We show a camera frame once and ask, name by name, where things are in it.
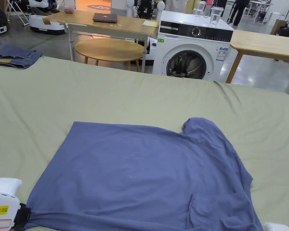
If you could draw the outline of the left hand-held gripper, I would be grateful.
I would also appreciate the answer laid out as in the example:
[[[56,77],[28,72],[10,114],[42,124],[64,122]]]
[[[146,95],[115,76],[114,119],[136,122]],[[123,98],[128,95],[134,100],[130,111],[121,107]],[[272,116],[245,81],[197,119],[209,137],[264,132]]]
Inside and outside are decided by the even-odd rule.
[[[20,179],[0,178],[0,231],[25,230],[31,209],[16,196],[21,185]]]

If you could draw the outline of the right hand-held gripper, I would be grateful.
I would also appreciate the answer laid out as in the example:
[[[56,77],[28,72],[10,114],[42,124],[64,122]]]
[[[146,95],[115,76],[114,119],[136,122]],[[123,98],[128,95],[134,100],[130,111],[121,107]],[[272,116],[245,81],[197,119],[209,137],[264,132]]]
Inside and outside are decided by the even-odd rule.
[[[289,231],[285,224],[267,222],[263,226],[264,231]]]

